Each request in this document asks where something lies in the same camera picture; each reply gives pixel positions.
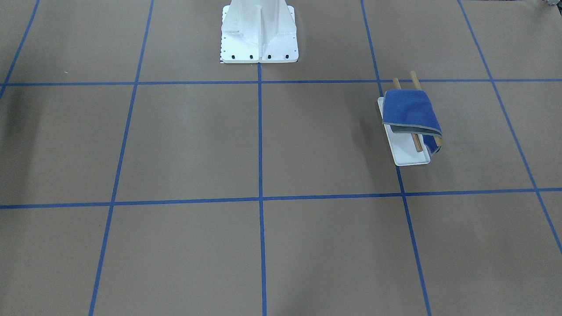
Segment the blue microfibre towel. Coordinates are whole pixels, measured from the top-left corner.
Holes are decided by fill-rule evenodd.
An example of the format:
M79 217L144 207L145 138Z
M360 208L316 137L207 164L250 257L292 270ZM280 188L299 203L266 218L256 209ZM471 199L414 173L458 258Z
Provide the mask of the blue microfibre towel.
M382 123L393 133L423 135L429 154L441 150L436 138L443 137L442 128L429 96L423 90L393 89L383 94Z

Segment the white towel rack base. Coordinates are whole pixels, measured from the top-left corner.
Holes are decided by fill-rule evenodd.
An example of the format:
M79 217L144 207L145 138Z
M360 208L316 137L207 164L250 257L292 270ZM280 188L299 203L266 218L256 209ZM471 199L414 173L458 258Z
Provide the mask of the white towel rack base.
M379 110L382 114L383 97L378 98ZM423 144L423 135L418 134L423 145L423 152L416 152L413 138L410 134L393 133L389 125L383 124L387 135L389 147L396 166L423 165L430 162L430 154L427 146Z

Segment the inner wooden rack bar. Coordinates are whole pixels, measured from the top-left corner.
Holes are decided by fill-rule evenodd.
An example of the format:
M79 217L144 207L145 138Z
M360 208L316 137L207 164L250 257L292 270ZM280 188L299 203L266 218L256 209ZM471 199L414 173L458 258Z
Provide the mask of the inner wooden rack bar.
M413 90L402 90L398 78L393 78L395 90L391 91L391 125L396 133L409 132L413 138L416 152L423 152L423 145L416 134L417 128L414 126L414 110L411 99L414 96Z

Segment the wooden rack bar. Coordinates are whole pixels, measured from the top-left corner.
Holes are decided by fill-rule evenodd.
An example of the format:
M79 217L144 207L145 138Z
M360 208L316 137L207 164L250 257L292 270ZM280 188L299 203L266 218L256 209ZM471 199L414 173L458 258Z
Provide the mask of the wooden rack bar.
M433 104L422 89L419 78L415 71L410 71L410 78L415 88L415 106L414 106L414 126L419 133L433 137L433 141L437 147L444 145L443 130L434 112Z
M398 78L393 78L395 90L391 91L391 125L396 133L409 132L413 138L416 152L423 152L423 145L416 134L417 128L414 126L414 110L411 99L414 96L413 90L402 90Z

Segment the outer wooden rack bar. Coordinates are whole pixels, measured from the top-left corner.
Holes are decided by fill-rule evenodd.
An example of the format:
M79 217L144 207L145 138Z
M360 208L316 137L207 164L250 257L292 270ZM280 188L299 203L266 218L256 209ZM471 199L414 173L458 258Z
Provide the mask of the outer wooden rack bar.
M437 147L444 145L443 130L434 112L433 104L422 89L419 78L415 71L410 71L410 78L415 88L415 106L414 106L414 126L419 133L433 137L433 141Z

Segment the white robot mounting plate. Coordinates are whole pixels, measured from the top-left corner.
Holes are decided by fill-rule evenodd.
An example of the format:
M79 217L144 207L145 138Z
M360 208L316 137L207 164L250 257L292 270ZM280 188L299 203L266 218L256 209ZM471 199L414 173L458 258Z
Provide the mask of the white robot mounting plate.
M221 18L221 63L299 60L295 8L285 0L233 0Z

